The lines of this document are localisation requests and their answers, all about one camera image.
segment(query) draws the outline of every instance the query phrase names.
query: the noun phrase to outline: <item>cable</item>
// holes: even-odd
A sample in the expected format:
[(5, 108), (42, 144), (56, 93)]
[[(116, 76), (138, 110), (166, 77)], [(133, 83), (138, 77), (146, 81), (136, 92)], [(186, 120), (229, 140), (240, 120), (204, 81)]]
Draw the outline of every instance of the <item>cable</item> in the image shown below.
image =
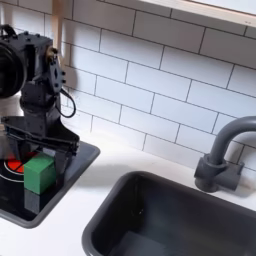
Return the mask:
[(70, 100), (72, 101), (72, 104), (73, 104), (73, 112), (72, 112), (71, 115), (66, 116), (66, 115), (64, 115), (58, 108), (57, 108), (57, 110), (59, 111), (59, 113), (60, 113), (63, 117), (65, 117), (65, 118), (71, 118), (71, 117), (73, 117), (73, 116), (76, 114), (76, 103), (75, 103), (75, 101), (73, 100), (73, 98), (68, 94), (68, 92), (66, 92), (63, 88), (61, 89), (60, 92), (61, 92), (64, 96), (66, 96), (68, 99), (70, 99)]

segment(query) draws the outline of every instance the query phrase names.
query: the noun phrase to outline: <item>tile backsplash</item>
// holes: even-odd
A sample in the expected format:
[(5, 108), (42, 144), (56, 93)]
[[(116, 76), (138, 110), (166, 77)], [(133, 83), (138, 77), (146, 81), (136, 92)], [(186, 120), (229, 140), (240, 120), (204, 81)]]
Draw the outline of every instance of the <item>tile backsplash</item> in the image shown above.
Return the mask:
[[(51, 0), (2, 1), (1, 22), (52, 37)], [(80, 133), (195, 168), (216, 134), (256, 115), (256, 29), (137, 0), (66, 0), (62, 53)], [(72, 104), (62, 100), (65, 112)], [(226, 159), (256, 170), (256, 134)]]

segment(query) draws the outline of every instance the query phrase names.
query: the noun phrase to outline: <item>white countertop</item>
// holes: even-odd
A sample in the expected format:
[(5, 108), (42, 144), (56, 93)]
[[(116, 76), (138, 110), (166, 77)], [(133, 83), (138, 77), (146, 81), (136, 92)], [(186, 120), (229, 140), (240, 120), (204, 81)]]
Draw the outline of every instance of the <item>white countertop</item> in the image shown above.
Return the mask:
[[(93, 137), (83, 138), (101, 155), (46, 217), (40, 226), (24, 229), (0, 219), (0, 256), (84, 256), (82, 232), (123, 174), (148, 171), (195, 188), (194, 170), (150, 154)], [(256, 193), (239, 187), (235, 194), (213, 194), (256, 210)]]

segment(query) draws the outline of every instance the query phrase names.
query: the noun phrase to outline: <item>faucet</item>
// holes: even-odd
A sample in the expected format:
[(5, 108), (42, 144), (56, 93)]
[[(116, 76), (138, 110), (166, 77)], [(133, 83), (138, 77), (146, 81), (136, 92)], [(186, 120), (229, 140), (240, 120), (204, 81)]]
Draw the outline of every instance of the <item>faucet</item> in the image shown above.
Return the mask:
[(244, 164), (231, 165), (224, 159), (232, 139), (244, 132), (256, 131), (256, 116), (238, 118), (218, 133), (210, 154), (200, 158), (195, 171), (196, 186), (207, 193), (219, 187), (236, 190)]

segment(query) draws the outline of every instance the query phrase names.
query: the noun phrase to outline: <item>sink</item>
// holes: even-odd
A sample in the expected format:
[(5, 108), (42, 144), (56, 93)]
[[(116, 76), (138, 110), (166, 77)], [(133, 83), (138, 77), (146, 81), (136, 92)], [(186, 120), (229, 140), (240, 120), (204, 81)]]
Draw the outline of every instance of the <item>sink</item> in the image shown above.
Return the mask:
[(116, 183), (82, 244), (88, 256), (255, 256), (256, 212), (132, 172)]

